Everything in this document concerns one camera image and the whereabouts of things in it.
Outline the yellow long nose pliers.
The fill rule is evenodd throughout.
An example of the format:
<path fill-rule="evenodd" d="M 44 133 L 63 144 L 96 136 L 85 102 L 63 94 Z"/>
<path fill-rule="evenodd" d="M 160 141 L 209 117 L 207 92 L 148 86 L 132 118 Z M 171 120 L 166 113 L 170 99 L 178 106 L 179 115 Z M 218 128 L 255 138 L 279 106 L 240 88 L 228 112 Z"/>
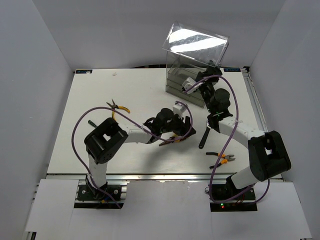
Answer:
<path fill-rule="evenodd" d="M 174 136 L 170 137 L 169 139 L 167 139 L 166 141 L 163 141 L 162 143 L 160 143 L 158 146 L 162 147 L 162 146 L 173 144 L 173 143 L 183 142 L 188 138 L 189 138 L 188 136 L 182 137 L 182 136 L 174 135 Z"/>

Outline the black handle adjustable wrench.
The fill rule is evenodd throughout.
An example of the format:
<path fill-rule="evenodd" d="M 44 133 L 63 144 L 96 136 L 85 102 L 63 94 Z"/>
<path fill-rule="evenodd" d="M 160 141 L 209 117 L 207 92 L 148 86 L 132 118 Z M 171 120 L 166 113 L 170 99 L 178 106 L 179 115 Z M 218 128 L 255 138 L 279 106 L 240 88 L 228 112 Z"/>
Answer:
<path fill-rule="evenodd" d="M 211 130 L 211 128 L 207 126 L 206 129 L 205 129 L 205 132 L 204 132 L 204 134 L 203 134 L 203 136 L 202 136 L 202 138 L 201 138 L 201 140 L 199 142 L 199 145 L 198 145 L 199 149 L 203 149 L 204 148 L 204 146 L 206 144 L 206 141 L 207 141 L 207 138 L 208 138 L 208 135 L 210 133 L 210 130 Z"/>

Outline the clear plastic drawer organizer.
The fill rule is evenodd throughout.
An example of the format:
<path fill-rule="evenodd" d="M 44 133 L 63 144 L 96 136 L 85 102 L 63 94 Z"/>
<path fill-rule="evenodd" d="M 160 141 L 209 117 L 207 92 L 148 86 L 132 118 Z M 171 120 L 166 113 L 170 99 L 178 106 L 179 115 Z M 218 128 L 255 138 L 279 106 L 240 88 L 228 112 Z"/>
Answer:
<path fill-rule="evenodd" d="M 203 108 L 200 90 L 183 93 L 182 83 L 187 77 L 198 82 L 198 72 L 206 70 L 209 60 L 221 68 L 228 46 L 228 36 L 175 21 L 162 46 L 166 51 L 165 91 Z"/>

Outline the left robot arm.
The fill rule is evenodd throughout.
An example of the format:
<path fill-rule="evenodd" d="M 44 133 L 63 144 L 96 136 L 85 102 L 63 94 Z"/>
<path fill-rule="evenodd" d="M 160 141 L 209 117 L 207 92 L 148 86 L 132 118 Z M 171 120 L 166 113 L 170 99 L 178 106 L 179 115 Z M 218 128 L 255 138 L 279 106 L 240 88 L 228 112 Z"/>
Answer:
<path fill-rule="evenodd" d="M 182 117 L 169 108 L 163 108 L 155 116 L 147 119 L 141 127 L 119 124 L 112 117 L 98 125 L 84 139 L 89 157 L 90 185 L 88 193 L 99 200 L 105 196 L 107 188 L 106 172 L 108 162 L 116 155 L 123 144 L 152 144 L 160 139 L 162 134 L 174 133 L 176 136 L 165 140 L 165 143 L 175 142 L 178 138 L 186 138 L 196 134 L 190 116 Z"/>

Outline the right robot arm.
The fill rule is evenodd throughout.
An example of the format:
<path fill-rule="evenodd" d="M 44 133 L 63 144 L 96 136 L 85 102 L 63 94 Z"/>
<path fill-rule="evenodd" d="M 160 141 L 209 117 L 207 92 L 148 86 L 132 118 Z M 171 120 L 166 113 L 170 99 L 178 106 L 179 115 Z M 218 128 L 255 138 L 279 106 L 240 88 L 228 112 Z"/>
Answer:
<path fill-rule="evenodd" d="M 198 89 L 209 112 L 209 127 L 248 149 L 249 166 L 229 176 L 225 184 L 226 195 L 236 200 L 248 186 L 287 172 L 292 164 L 279 132 L 254 129 L 229 112 L 234 91 L 214 88 L 221 77 L 218 67 L 208 65 L 195 81 L 200 83 Z"/>

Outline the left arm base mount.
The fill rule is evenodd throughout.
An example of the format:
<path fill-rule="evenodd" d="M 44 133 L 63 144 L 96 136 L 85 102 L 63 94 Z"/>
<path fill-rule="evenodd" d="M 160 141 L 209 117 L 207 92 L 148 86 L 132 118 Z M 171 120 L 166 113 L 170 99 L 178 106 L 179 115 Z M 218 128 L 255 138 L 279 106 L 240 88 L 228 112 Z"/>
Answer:
<path fill-rule="evenodd" d="M 74 201 L 75 209 L 121 209 L 124 205 L 126 187 L 120 184 L 111 184 L 105 190 L 114 201 L 105 193 L 97 191 L 97 194 L 90 190 L 86 184 L 78 186 Z"/>

